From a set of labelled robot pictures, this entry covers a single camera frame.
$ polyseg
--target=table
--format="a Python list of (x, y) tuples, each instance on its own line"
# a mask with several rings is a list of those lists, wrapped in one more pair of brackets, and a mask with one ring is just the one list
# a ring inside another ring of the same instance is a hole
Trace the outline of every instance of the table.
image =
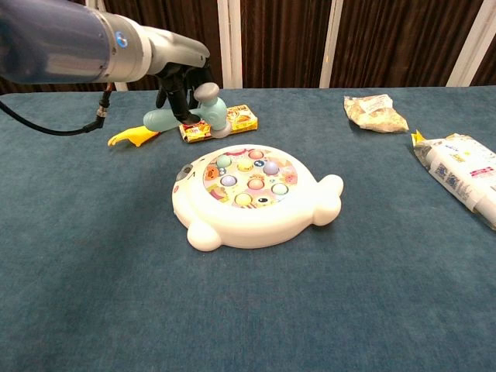
[[(140, 148), (155, 91), (115, 92), (105, 127), (53, 137), (0, 115), (0, 369), (494, 371), (496, 232), (422, 168), (407, 133), (358, 129), (343, 96), (388, 93), (426, 138), (496, 149), (496, 87), (243, 89), (250, 133)], [(97, 93), (5, 95), (54, 129), (94, 118)], [(224, 146), (275, 146), (343, 209), (262, 250), (200, 253), (171, 206), (184, 164)]]

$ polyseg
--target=plastic wrapper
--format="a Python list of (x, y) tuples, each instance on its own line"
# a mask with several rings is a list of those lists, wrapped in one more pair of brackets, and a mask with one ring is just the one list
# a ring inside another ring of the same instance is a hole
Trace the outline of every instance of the plastic wrapper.
[(412, 134), (414, 152), (428, 172), (472, 212), (496, 229), (496, 154), (470, 136), (425, 139)]
[(408, 123), (393, 108), (389, 95), (354, 98), (345, 96), (344, 110), (348, 119), (361, 129), (380, 133), (406, 132)]
[[(251, 112), (247, 105), (227, 108), (227, 120), (231, 123), (232, 127), (229, 135), (258, 129), (258, 118)], [(183, 141), (189, 143), (212, 138), (210, 135), (210, 126), (203, 120), (192, 126), (181, 124), (179, 130)]]

